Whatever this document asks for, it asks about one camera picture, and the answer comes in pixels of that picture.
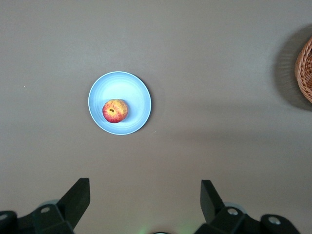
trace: wicker basket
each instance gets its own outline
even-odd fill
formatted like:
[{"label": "wicker basket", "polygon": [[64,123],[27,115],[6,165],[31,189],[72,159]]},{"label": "wicker basket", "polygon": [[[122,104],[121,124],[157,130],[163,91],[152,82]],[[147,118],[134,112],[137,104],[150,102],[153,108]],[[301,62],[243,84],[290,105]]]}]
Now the wicker basket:
[{"label": "wicker basket", "polygon": [[305,44],[297,58],[295,76],[301,92],[312,102],[312,38]]}]

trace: black robotic claw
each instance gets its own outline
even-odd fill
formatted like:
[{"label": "black robotic claw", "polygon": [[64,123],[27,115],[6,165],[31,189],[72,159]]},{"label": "black robotic claw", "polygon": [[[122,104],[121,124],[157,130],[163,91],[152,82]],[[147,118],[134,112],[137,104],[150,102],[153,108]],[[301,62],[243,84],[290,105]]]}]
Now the black robotic claw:
[{"label": "black robotic claw", "polygon": [[202,180],[200,206],[206,223],[195,234],[300,234],[284,217],[274,214],[252,219],[235,207],[226,207],[210,180]]},{"label": "black robotic claw", "polygon": [[89,204],[89,179],[80,178],[56,205],[40,206],[21,218],[14,211],[0,212],[0,233],[73,234]]}]

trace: apple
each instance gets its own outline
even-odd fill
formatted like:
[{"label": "apple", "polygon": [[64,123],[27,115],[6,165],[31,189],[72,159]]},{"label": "apple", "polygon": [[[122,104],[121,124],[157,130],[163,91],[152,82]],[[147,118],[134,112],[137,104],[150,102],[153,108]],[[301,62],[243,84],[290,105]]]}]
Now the apple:
[{"label": "apple", "polygon": [[103,106],[104,118],[110,123],[123,121],[128,114],[128,106],[121,99],[111,99]]}]

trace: blue plate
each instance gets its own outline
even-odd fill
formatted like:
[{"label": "blue plate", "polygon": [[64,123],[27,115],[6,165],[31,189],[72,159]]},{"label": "blue plate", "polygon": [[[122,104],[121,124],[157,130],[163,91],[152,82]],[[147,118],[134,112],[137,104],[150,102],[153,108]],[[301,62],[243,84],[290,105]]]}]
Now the blue plate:
[{"label": "blue plate", "polygon": [[[127,117],[119,123],[110,123],[103,116],[103,106],[111,99],[124,100]],[[97,125],[112,134],[126,135],[139,130],[151,113],[151,96],[144,83],[127,72],[110,72],[93,84],[89,93],[90,114]]]}]

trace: gray surface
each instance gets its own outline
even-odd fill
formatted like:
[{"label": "gray surface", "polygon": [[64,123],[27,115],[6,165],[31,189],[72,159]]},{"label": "gray surface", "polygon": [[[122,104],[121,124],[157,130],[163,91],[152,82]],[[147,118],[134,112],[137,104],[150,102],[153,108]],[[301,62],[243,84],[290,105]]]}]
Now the gray surface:
[{"label": "gray surface", "polygon": [[[76,233],[192,234],[200,180],[259,219],[312,229],[311,104],[293,63],[312,2],[0,2],[0,210],[25,215],[80,177]],[[101,75],[148,86],[147,124],[101,130],[87,104]]]}]

